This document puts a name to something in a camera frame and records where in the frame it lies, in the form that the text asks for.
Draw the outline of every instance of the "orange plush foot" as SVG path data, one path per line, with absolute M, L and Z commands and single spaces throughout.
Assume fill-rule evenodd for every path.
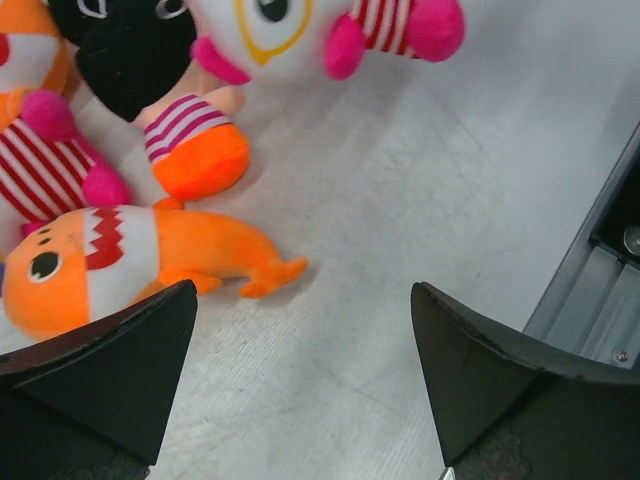
M 158 281 L 166 286 L 175 285 L 183 280 L 191 280 L 196 286 L 198 295 L 206 295 L 222 286 L 222 280 L 201 273 L 184 270 L 165 270 L 158 275 Z
M 309 260 L 301 257 L 288 263 L 262 267 L 251 281 L 240 289 L 243 298 L 263 298 L 272 294 L 282 285 L 296 280 L 309 266 Z
M 226 190 L 249 168 L 249 142 L 232 123 L 181 143 L 152 166 L 169 195 L 199 200 Z
M 184 202 L 175 197 L 167 197 L 154 203 L 153 208 L 159 210 L 182 210 L 184 209 Z

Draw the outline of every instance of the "metal bracket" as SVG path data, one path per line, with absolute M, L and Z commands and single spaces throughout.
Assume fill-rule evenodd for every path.
M 640 355 L 640 130 L 600 192 L 524 332 L 609 365 Z

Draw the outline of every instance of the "orange shark plush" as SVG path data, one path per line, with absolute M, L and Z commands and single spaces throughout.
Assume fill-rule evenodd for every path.
M 0 251 L 65 212 L 128 203 L 77 128 L 64 38 L 43 0 L 0 1 Z
M 215 213 L 82 209 L 33 232 L 11 252 L 3 301 L 22 332 L 45 340 L 187 279 L 202 295 L 225 278 L 248 276 L 240 295 L 264 297 L 297 279 L 308 263 L 304 257 L 284 262 L 259 230 Z

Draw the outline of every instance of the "white felt texture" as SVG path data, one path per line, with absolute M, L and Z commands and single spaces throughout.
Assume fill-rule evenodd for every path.
M 632 0 L 464 4 L 447 63 L 371 54 L 345 83 L 249 89 L 253 165 L 190 208 L 314 267 L 265 301 L 237 283 L 200 300 L 152 479 L 439 477 L 412 284 L 524 328 L 640 117 Z M 139 132 L 95 100 L 80 121 L 160 198 Z M 20 342 L 3 324 L 3 350 Z

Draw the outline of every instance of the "pink fin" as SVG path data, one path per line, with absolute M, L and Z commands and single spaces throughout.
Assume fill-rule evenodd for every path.
M 333 80 L 351 77 L 362 62 L 367 49 L 367 38 L 360 24 L 349 15 L 337 21 L 327 41 L 324 66 Z
M 230 85 L 244 85 L 251 81 L 246 73 L 220 55 L 208 37 L 200 37 L 193 42 L 191 56 L 207 72 Z

